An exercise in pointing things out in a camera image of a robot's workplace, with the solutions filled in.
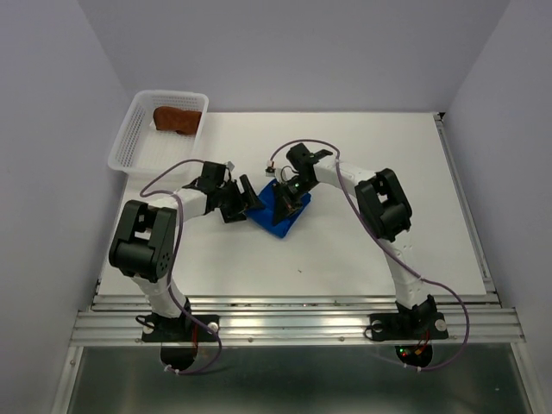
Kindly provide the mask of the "brown towel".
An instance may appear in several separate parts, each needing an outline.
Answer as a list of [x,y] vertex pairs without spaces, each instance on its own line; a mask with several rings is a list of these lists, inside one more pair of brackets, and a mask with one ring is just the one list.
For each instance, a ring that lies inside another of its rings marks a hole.
[[170,106],[160,106],[153,112],[157,130],[174,132],[178,135],[195,135],[198,131],[202,113],[194,110],[181,110]]

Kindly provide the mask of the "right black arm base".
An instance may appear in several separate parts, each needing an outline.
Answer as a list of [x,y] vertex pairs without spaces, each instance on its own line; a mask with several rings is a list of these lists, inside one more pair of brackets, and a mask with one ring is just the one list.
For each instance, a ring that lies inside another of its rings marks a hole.
[[407,309],[396,303],[397,312],[372,313],[364,336],[375,342],[409,341],[449,338],[444,315],[437,310],[436,301],[427,295],[425,301]]

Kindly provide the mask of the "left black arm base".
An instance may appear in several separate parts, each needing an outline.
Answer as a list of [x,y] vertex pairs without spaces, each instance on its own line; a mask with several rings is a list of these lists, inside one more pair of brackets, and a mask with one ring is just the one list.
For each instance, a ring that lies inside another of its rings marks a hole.
[[142,327],[141,340],[145,343],[216,342],[212,334],[184,314],[177,318],[169,318],[150,313],[138,315],[135,320]]

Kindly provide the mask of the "blue towel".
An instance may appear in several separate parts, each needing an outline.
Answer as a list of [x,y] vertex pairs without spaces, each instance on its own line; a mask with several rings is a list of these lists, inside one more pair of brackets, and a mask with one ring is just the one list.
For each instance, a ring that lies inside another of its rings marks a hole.
[[262,209],[249,209],[246,217],[253,220],[265,231],[283,239],[306,207],[311,202],[311,194],[305,192],[299,197],[285,195],[284,184],[277,179],[269,181],[257,195]]

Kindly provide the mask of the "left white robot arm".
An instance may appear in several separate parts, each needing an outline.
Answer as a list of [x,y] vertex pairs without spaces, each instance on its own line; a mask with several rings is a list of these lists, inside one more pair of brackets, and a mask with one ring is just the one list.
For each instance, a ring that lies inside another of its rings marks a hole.
[[265,206],[243,174],[231,178],[229,166],[205,161],[201,174],[177,191],[146,185],[138,200],[122,207],[109,263],[131,278],[146,296],[162,329],[174,340],[191,333],[188,300],[173,286],[172,270],[184,223],[219,210],[225,223],[240,222]]

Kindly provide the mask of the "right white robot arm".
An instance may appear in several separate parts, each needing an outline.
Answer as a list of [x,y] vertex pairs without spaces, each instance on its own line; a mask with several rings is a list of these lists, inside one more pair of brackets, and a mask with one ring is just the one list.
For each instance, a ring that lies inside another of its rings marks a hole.
[[428,326],[418,307],[429,293],[422,277],[408,265],[412,259],[409,231],[412,208],[395,172],[389,168],[373,172],[340,160],[340,151],[331,145],[315,153],[300,140],[291,141],[286,158],[295,172],[287,177],[277,168],[272,155],[266,173],[277,179],[273,185],[273,218],[276,225],[294,217],[303,207],[301,198],[319,184],[342,190],[361,225],[384,251],[396,293],[396,302],[406,310],[397,315],[399,331],[417,336]]

